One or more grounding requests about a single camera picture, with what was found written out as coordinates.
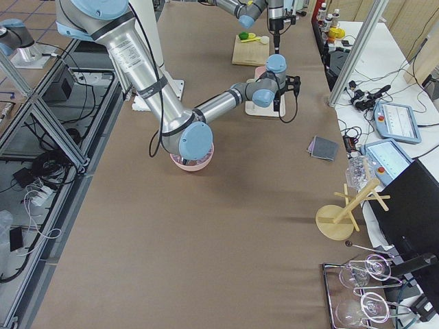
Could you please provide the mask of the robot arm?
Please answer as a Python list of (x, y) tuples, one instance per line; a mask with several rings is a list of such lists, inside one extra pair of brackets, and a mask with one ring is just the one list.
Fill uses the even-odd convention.
[(209, 122), (245, 101), (268, 107), (285, 88), (287, 63), (270, 55), (267, 71), (255, 82), (238, 83), (222, 94), (189, 109), (177, 98), (152, 51), (135, 29), (128, 1), (57, 1), (58, 32), (105, 46), (148, 108), (159, 120), (158, 141), (170, 154), (199, 160), (213, 147)]
[(290, 25), (296, 22), (296, 2), (284, 0), (255, 0), (255, 1), (235, 1), (235, 0), (207, 0), (199, 1), (215, 5), (226, 12), (232, 14), (239, 21), (244, 29), (250, 29), (256, 20), (266, 11), (267, 28), (273, 35), (274, 52), (279, 54), (282, 30), (285, 22)]

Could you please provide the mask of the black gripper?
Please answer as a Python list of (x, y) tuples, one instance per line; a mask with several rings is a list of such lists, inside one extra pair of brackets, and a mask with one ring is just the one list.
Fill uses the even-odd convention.
[(268, 19), (268, 29), (273, 35), (274, 42), (274, 53), (280, 53), (280, 43), (281, 43), (281, 31), (284, 29), (284, 19), (276, 18), (276, 19)]
[(281, 96), (285, 93), (285, 87), (280, 80), (276, 80), (277, 91), (275, 92), (273, 100), (273, 110), (279, 112), (281, 110)]

